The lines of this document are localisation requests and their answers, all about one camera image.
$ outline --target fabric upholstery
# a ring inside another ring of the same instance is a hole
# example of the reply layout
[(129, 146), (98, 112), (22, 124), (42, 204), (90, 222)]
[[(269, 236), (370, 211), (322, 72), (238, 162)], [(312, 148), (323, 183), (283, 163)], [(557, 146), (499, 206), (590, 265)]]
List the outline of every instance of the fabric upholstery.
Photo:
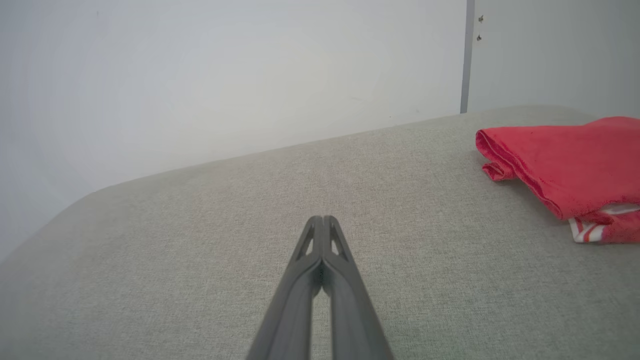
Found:
[[(640, 247), (578, 245), (468, 113), (215, 161), (95, 192), (0, 264), (0, 359), (243, 359), (308, 217), (340, 222), (396, 359), (638, 359)], [(329, 359), (314, 303), (312, 359)]]

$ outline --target red towel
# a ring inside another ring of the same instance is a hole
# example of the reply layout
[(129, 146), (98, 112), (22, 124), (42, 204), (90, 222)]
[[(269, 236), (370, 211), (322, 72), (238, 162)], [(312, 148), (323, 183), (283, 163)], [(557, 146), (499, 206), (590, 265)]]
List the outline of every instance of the red towel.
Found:
[(477, 132), (476, 147), (491, 179), (517, 177), (572, 219), (575, 241), (640, 242), (640, 120), (495, 127)]

